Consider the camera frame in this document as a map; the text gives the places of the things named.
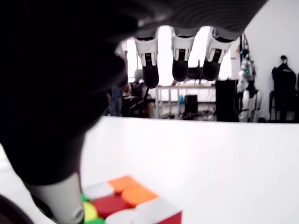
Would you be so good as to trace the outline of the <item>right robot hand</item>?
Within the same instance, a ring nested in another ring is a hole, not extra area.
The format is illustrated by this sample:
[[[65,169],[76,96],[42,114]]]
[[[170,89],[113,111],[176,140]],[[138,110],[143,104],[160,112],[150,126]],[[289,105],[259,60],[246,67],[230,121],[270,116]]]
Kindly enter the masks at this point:
[[[221,62],[263,0],[3,0],[0,143],[35,205],[57,224],[82,224],[85,133],[128,81],[117,48],[133,37],[150,89],[159,82],[157,33],[172,29],[172,75],[184,81],[196,33],[210,33],[201,77]]]

